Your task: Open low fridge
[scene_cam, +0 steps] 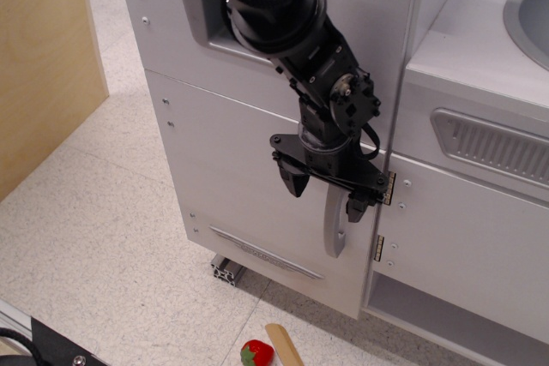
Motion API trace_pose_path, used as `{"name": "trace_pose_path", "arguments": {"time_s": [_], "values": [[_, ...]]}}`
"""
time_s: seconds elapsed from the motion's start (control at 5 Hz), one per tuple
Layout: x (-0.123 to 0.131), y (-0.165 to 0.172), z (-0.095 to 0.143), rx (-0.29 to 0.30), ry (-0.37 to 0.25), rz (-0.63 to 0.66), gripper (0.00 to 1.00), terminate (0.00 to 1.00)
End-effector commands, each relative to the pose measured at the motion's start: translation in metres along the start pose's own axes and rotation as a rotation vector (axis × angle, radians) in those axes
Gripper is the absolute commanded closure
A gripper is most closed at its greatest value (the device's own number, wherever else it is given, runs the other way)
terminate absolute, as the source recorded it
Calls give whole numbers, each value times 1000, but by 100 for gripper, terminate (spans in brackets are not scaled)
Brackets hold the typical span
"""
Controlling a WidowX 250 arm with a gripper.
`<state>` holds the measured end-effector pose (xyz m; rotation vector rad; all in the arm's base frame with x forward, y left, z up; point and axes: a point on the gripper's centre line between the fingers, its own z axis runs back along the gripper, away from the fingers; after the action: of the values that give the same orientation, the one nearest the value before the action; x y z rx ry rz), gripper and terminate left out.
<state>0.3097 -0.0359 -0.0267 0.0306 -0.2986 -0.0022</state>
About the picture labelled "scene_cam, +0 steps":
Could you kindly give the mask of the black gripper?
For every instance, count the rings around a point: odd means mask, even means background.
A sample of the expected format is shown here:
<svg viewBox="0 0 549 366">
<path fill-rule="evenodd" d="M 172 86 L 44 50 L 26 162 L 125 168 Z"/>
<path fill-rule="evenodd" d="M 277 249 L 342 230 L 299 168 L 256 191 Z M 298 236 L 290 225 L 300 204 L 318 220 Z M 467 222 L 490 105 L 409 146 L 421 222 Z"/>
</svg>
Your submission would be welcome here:
<svg viewBox="0 0 549 366">
<path fill-rule="evenodd" d="M 299 135 L 276 134 L 270 137 L 273 159 L 288 191 L 299 198 L 315 177 L 340 187 L 350 194 L 346 213 L 350 223 L 358 223 L 367 208 L 383 203 L 389 178 L 359 149 L 356 141 L 346 139 L 335 147 L 314 147 Z"/>
</svg>

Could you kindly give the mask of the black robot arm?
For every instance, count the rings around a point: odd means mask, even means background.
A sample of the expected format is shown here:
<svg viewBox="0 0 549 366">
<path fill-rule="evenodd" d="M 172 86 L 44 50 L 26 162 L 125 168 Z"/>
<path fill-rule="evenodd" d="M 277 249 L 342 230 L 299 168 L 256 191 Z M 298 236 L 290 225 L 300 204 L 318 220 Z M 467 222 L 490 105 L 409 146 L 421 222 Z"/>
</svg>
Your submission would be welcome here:
<svg viewBox="0 0 549 366">
<path fill-rule="evenodd" d="M 299 131 L 270 143 L 288 191 L 300 196 L 311 177 L 348 193 L 350 222 L 381 203 L 389 180 L 360 139 L 379 139 L 370 120 L 380 101 L 344 36 L 327 13 L 326 0 L 226 0 L 234 38 L 267 58 L 299 97 Z"/>
</svg>

